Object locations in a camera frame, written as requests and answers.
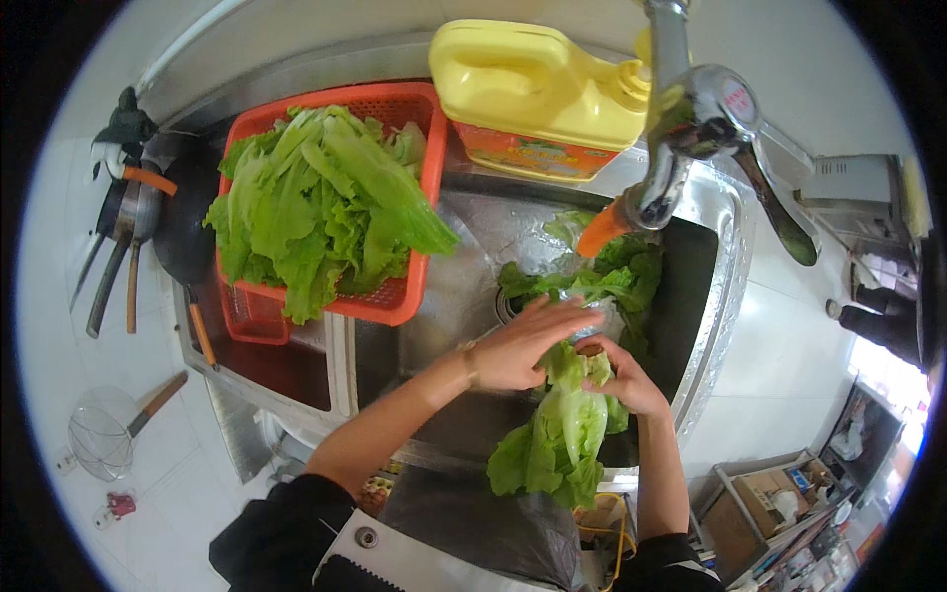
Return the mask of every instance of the lettuce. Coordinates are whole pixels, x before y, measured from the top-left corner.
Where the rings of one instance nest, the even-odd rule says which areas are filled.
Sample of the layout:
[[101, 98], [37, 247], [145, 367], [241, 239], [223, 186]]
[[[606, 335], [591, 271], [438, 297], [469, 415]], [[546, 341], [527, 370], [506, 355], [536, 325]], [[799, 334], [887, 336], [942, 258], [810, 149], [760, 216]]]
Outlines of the lettuce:
[[405, 277], [412, 248], [453, 252], [460, 238], [415, 178], [427, 148], [416, 123], [385, 137], [381, 121], [339, 105], [287, 115], [232, 142], [219, 166], [233, 184], [204, 225], [229, 281], [285, 285], [283, 314], [302, 324], [337, 290], [370, 293]]
[[[589, 380], [601, 386], [609, 379], [608, 356], [586, 357], [562, 341], [540, 364], [551, 388], [529, 423], [497, 444], [487, 463], [491, 489], [495, 495], [547, 492], [567, 508], [592, 507], [604, 474], [596, 460], [599, 447], [622, 414], [613, 410], [617, 400], [582, 390], [581, 384]], [[627, 409], [624, 421], [627, 428]]]

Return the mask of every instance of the wet sink surface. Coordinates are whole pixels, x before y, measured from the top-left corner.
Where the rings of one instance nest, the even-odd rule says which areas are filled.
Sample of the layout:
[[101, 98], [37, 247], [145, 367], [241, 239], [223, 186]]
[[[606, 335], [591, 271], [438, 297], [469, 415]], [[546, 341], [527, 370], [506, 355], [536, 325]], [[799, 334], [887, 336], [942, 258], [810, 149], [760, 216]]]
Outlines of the wet sink surface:
[[[495, 327], [496, 278], [503, 264], [515, 260], [527, 273], [542, 273], [568, 251], [542, 228], [557, 211], [599, 211], [608, 203], [608, 198], [571, 188], [445, 173], [438, 213], [460, 235], [461, 244], [450, 258], [431, 258], [424, 301], [410, 321], [396, 328], [355, 322], [358, 406], [371, 404], [457, 343]], [[718, 266], [718, 234], [674, 218], [662, 235], [663, 279], [647, 333], [656, 361], [652, 378], [673, 401], [705, 323]], [[496, 442], [528, 420], [535, 406], [528, 393], [464, 393], [426, 423], [414, 441], [447, 457], [482, 463]], [[609, 436], [599, 460], [606, 467], [634, 467], [636, 442], [634, 426]]]

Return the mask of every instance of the orange plastic basket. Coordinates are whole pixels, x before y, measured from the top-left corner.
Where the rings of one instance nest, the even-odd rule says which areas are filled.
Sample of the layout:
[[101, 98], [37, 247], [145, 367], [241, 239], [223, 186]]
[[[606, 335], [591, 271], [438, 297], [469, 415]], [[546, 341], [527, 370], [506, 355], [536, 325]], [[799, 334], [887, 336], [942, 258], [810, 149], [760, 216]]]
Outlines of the orange plastic basket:
[[[237, 117], [230, 128], [225, 150], [228, 150], [235, 140], [262, 134], [272, 129], [274, 121], [286, 117], [287, 107], [324, 107], [332, 104], [347, 106], [349, 111], [357, 117], [375, 117], [384, 124], [386, 134], [392, 127], [401, 128], [408, 121], [417, 123], [427, 134], [427, 153], [421, 166], [420, 188], [427, 196], [431, 207], [437, 207], [440, 172], [447, 147], [447, 119], [440, 110], [434, 85], [428, 82], [346, 86], [261, 105]], [[231, 181], [221, 176], [219, 194], [227, 193], [230, 185]], [[326, 310], [385, 325], [401, 325], [414, 316], [424, 298], [424, 283], [427, 278], [429, 259], [426, 255], [411, 251], [407, 277], [390, 278], [370, 294], [340, 294], [332, 304], [326, 307]], [[218, 274], [226, 280], [219, 262], [217, 270]], [[234, 282], [234, 287], [259, 296], [266, 296], [278, 301], [280, 305], [286, 301], [286, 288], [271, 288], [242, 279]]]
[[217, 278], [217, 287], [221, 292], [223, 322], [234, 340], [268, 346], [289, 343], [293, 321], [282, 315], [281, 300], [229, 286], [221, 277]]

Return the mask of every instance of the black sleeve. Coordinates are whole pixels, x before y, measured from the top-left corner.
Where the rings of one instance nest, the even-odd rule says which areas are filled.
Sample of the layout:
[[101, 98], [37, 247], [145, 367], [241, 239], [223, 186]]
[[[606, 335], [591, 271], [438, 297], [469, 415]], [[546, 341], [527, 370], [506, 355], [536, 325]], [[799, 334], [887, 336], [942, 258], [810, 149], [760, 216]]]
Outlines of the black sleeve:
[[716, 574], [698, 562], [682, 532], [641, 541], [638, 552], [623, 565], [616, 592], [723, 592]]
[[211, 541], [210, 564], [232, 592], [309, 590], [354, 506], [346, 490], [320, 475], [278, 483]]

